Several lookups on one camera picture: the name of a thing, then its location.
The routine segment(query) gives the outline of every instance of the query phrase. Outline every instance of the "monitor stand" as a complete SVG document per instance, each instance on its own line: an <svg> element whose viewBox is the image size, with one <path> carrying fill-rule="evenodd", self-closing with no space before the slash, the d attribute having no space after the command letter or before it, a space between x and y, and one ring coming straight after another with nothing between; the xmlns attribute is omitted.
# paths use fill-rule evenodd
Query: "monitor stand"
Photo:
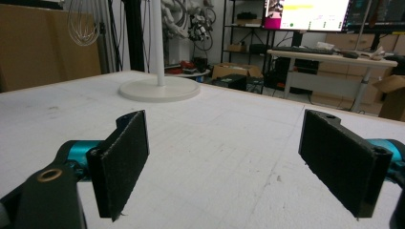
<svg viewBox="0 0 405 229"><path fill-rule="evenodd" d="M292 35L291 46L299 47L301 45L301 42L303 41L303 35L304 35L303 33L295 31L294 34Z"/></svg>

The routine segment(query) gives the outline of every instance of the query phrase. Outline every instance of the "shelf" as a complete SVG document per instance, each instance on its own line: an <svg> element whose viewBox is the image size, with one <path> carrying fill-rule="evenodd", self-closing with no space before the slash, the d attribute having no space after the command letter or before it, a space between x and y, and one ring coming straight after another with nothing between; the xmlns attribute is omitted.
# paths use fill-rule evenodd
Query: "shelf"
<svg viewBox="0 0 405 229"><path fill-rule="evenodd" d="M224 26L224 27L229 27L229 28L241 28L241 29L259 29L259 30L263 30L263 27L262 27L262 26L259 26L259 27L246 27L246 26L232 26L232 25L229 25L229 26Z"/></svg>
<svg viewBox="0 0 405 229"><path fill-rule="evenodd" d="M231 53L238 53L238 54L248 54L248 55L260 55L260 56L265 56L264 53L251 53L251 52L234 52L234 51L228 51L228 50L224 50L223 52L231 52Z"/></svg>
<svg viewBox="0 0 405 229"><path fill-rule="evenodd" d="M263 29L261 22L262 20L244 20L238 21L236 20L235 15L235 8L236 2L258 2L263 0L228 0L224 1L224 15L226 14L226 10L228 7L226 6L227 3L231 2L232 4L232 15L230 18L232 22L226 22L226 18L224 17L223 21L223 39L222 39L222 47L221 47L221 62L224 62L224 56L227 56L226 62L232 62L232 55L237 56L238 62L244 62L246 64L251 64L252 60L258 62L259 59L253 58L254 56L262 56L263 57L263 64L262 64L262 73L266 70L266 60L267 54L266 53L251 53L251 52L238 52L238 51L230 51L227 47L230 44L240 43L242 41L246 41L246 44L264 44L268 46L268 41L270 34L272 35L272 40L274 39L274 32L270 30Z"/></svg>

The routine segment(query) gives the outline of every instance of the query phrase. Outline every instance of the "white desk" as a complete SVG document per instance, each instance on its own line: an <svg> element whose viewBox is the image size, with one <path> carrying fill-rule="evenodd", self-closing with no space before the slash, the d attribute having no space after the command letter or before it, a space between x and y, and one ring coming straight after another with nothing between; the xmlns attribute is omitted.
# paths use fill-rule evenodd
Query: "white desk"
<svg viewBox="0 0 405 229"><path fill-rule="evenodd" d="M354 98L352 106L353 112L358 112L363 94L369 83L370 75L373 69L387 69L395 67L397 63L390 60L370 60L366 58L350 59L341 55L325 55L301 52L281 52L269 50L268 53L276 56L291 58L289 62L288 76L284 90L284 98L288 97L291 87L317 91L320 93L335 94L345 97ZM331 62L335 64L348 64L353 66L367 67L366 74L361 82L352 82L332 77L325 77L315 74L298 73L294 70L295 59L307 59L320 62Z"/></svg>
<svg viewBox="0 0 405 229"><path fill-rule="evenodd" d="M117 117L145 110L150 156L118 221L100 219L77 184L89 228L388 228L400 189L384 182L372 219L355 219L298 155L306 108L364 138L405 142L405 123L202 85L189 100L118 95L146 73L106 74L0 94L0 196L48 165L71 139L105 139Z"/></svg>

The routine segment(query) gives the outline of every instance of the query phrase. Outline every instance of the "foam pad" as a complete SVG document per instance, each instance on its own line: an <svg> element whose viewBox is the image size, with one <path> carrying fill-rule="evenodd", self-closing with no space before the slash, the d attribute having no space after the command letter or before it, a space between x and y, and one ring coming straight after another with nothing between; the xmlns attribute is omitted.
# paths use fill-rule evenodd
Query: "foam pad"
<svg viewBox="0 0 405 229"><path fill-rule="evenodd" d="M370 218L392 153L340 125L331 114L306 110L299 154L356 218Z"/></svg>
<svg viewBox="0 0 405 229"><path fill-rule="evenodd" d="M87 153L102 218L118 219L149 155L144 111L117 119L117 128Z"/></svg>

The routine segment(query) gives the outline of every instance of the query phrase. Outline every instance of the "wooden panel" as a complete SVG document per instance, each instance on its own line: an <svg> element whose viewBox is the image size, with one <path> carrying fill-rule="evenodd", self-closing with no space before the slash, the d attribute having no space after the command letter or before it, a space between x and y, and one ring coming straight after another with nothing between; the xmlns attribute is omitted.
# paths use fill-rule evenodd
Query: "wooden panel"
<svg viewBox="0 0 405 229"><path fill-rule="evenodd" d="M96 43L70 38L67 12L0 5L1 91L101 74Z"/></svg>

